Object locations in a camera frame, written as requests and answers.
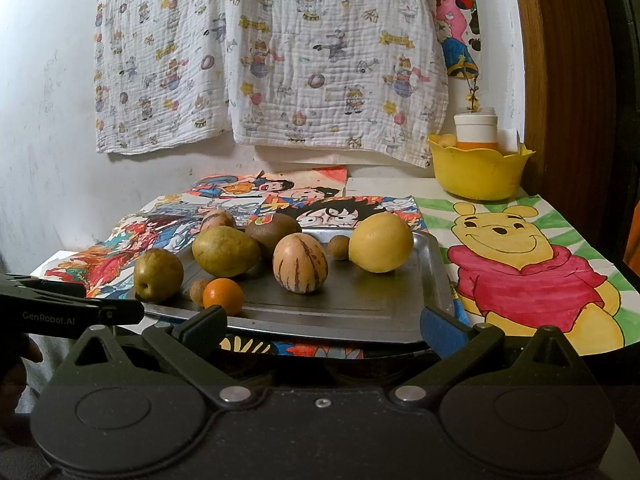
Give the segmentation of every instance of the silver tray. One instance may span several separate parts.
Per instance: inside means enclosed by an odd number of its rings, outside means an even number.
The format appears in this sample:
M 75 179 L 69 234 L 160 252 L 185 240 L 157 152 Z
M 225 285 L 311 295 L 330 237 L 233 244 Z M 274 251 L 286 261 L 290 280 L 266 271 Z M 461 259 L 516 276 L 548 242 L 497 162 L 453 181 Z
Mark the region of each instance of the silver tray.
M 324 247 L 335 235 L 351 237 L 353 229 L 306 228 Z M 188 294 L 194 280 L 211 278 L 193 259 L 191 246 L 178 253 L 184 266 L 180 294 L 165 305 L 145 303 L 150 316 L 185 320 L 202 308 Z M 447 273 L 433 235 L 414 233 L 414 252 L 399 269 L 372 274 L 349 261 L 327 256 L 329 275 L 320 290 L 307 295 L 281 287 L 271 267 L 258 263 L 234 280 L 244 291 L 242 312 L 228 318 L 236 330 L 330 339 L 383 343 L 421 341 L 420 312 L 428 304 L 454 315 Z M 135 298 L 130 289 L 128 298 Z

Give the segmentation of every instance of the white blanket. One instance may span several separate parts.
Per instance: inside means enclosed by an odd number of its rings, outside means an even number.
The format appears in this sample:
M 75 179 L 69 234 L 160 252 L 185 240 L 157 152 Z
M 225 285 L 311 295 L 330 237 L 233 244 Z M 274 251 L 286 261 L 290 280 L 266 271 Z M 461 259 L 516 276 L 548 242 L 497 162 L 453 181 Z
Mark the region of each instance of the white blanket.
M 426 166 L 448 100 L 434 1 L 98 0 L 98 151 L 232 128 Z

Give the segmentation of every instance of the yellow bowl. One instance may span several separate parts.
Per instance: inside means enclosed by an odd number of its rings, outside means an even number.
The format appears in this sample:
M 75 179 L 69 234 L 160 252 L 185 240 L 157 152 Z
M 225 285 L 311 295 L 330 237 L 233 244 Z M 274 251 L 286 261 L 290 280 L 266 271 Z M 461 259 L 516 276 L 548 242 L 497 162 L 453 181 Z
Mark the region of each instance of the yellow bowl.
M 527 159 L 535 152 L 520 145 L 520 153 L 503 155 L 478 148 L 443 148 L 439 136 L 430 135 L 433 171 L 438 183 L 450 193 L 472 200 L 504 200 L 516 194 Z

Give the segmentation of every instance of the winnie the pooh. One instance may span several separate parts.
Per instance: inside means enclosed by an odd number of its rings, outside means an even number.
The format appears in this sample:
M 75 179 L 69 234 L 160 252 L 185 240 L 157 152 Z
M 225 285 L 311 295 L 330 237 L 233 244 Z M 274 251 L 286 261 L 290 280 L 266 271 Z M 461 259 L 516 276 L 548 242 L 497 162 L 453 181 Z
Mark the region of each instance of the winnie the pooh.
M 452 227 L 463 243 L 449 249 L 460 266 L 456 290 L 465 310 L 482 316 L 507 335 L 532 336 L 555 325 L 581 354 L 621 348 L 622 330 L 613 319 L 620 294 L 580 256 L 549 243 L 525 218 L 538 215 L 525 205 L 476 213 L 457 203 Z

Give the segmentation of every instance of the small orange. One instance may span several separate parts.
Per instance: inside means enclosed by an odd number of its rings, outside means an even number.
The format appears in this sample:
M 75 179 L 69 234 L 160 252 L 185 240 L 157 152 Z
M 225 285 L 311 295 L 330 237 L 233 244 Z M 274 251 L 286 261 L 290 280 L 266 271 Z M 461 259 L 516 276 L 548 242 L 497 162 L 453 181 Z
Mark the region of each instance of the small orange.
M 233 280 L 218 278 L 205 287 L 202 303 L 204 308 L 220 305 L 228 316 L 235 316 L 244 305 L 244 293 L 240 285 Z

